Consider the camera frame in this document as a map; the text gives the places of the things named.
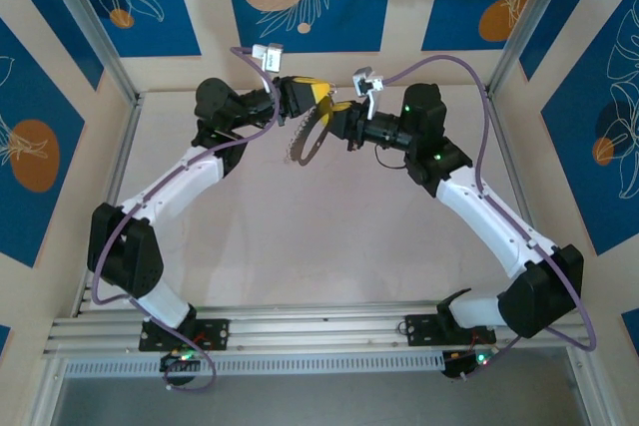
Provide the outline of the blue poster flower dark circle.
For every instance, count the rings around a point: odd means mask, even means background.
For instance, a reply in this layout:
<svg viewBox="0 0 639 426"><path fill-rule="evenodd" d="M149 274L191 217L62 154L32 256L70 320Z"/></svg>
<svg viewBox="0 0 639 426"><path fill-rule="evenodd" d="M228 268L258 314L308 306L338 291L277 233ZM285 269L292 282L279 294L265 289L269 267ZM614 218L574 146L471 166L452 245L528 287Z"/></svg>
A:
<svg viewBox="0 0 639 426"><path fill-rule="evenodd" d="M542 110L596 253L639 233L639 0L622 0Z"/></svg>

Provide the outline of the blue poster large orange circle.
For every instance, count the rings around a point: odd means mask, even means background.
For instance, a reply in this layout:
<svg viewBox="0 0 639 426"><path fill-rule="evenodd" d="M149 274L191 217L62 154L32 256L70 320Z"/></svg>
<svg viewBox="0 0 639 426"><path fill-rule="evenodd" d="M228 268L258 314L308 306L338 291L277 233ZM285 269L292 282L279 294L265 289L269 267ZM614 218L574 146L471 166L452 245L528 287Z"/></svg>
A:
<svg viewBox="0 0 639 426"><path fill-rule="evenodd" d="M0 253L35 266L84 125L0 19Z"/></svg>

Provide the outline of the black controller board green LED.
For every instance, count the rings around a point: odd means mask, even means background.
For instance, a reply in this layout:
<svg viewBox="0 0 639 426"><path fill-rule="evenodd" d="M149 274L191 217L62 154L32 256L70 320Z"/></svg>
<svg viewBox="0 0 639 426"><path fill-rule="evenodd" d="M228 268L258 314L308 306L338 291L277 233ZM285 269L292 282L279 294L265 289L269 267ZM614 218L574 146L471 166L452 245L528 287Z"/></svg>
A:
<svg viewBox="0 0 639 426"><path fill-rule="evenodd" d="M170 352L160 359L163 374L196 373L203 369L201 356L194 351Z"/></svg>
<svg viewBox="0 0 639 426"><path fill-rule="evenodd" d="M444 351L442 374L450 379L462 379L486 366L495 353L491 350Z"/></svg>

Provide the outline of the aluminium side rail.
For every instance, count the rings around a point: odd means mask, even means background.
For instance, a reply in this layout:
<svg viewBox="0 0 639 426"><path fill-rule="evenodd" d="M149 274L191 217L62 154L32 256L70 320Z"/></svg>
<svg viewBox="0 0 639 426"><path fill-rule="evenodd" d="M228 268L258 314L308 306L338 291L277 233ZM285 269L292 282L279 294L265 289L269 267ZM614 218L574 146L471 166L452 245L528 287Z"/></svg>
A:
<svg viewBox="0 0 639 426"><path fill-rule="evenodd" d="M507 307L520 307L516 305L515 294L523 285L523 274L527 271L528 266L542 263L544 260L535 248L537 246L545 248L546 252L552 255L554 243L527 222L530 219L530 211L524 198L515 162L506 139L505 130L499 120L496 108L489 98L484 99L484 110L485 117L489 119L495 134L514 194L514 201L511 204L506 202L491 185L484 186L489 197L488 202L503 217L502 222L508 230L505 235L507 259L503 268L510 282L506 289L496 295L495 299L499 309L505 310Z"/></svg>
<svg viewBox="0 0 639 426"><path fill-rule="evenodd" d="M115 157L115 163L111 171L111 176L108 182L108 188L106 190L104 201L108 204L113 204L119 197L121 184L126 171L126 166L130 157L132 145L134 142L135 133L138 127L139 119L141 116L142 108L145 102L145 93L139 94L136 103L133 106L131 114L128 118L126 128L124 130L117 155ZM85 312L92 300L86 300L84 295L86 292L91 293L93 273L87 269L84 270L84 275L80 279L79 286L77 288L74 305L71 309L71 316L77 317Z"/></svg>

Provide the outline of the aluminium frame post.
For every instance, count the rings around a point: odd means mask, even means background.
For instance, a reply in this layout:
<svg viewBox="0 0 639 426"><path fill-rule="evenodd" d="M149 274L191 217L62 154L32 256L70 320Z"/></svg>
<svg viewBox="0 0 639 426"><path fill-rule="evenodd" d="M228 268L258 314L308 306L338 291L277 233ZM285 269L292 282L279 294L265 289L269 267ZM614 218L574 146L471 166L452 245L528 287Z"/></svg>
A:
<svg viewBox="0 0 639 426"><path fill-rule="evenodd" d="M140 94L126 72L120 56L89 0L63 0L105 70L128 104L135 107Z"/></svg>
<svg viewBox="0 0 639 426"><path fill-rule="evenodd" d="M67 361L48 359L24 426L51 426L64 382Z"/></svg>
<svg viewBox="0 0 639 426"><path fill-rule="evenodd" d="M487 85L491 100L505 86L508 76L538 26L551 0L527 0L520 17L507 39Z"/></svg>
<svg viewBox="0 0 639 426"><path fill-rule="evenodd" d="M615 426L607 391L591 355L573 346L568 346L566 351L589 425Z"/></svg>

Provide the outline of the aluminium front frame rail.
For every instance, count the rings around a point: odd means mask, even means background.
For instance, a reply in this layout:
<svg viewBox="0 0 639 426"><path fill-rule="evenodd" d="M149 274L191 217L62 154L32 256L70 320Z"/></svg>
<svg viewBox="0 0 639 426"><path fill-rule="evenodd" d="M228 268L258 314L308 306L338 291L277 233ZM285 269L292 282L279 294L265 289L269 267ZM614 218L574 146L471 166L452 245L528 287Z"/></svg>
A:
<svg viewBox="0 0 639 426"><path fill-rule="evenodd" d="M432 301L351 305L203 307L198 316L230 322L229 354L404 351L398 326L410 314L436 312ZM135 354L143 315L134 309L83 310L56 318L45 341L49 357Z"/></svg>

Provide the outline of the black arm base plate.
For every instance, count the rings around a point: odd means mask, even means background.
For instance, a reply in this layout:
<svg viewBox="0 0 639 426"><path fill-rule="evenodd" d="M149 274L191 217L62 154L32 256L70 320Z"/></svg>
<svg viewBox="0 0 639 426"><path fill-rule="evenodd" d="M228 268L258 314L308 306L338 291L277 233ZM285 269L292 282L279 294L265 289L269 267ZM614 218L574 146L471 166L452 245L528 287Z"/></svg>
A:
<svg viewBox="0 0 639 426"><path fill-rule="evenodd" d="M496 335L486 327L462 328L444 314L411 314L403 321L409 346L470 346L477 341L494 344Z"/></svg>
<svg viewBox="0 0 639 426"><path fill-rule="evenodd" d="M205 351L224 351L227 349L229 326L227 319L195 319L179 332ZM190 345L149 321L142 325L138 348L143 352L169 352L190 348Z"/></svg>

